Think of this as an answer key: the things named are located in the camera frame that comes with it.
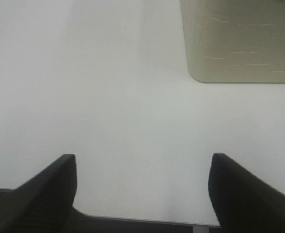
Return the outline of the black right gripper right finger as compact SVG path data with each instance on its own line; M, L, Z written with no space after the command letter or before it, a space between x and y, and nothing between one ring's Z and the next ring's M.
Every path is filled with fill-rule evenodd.
M212 156L208 193L224 233L285 233L285 194L224 153Z

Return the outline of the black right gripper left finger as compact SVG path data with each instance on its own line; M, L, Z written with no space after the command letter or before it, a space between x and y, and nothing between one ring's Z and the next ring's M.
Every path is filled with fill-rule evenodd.
M60 233L77 190L76 158L64 154L0 197L0 233Z

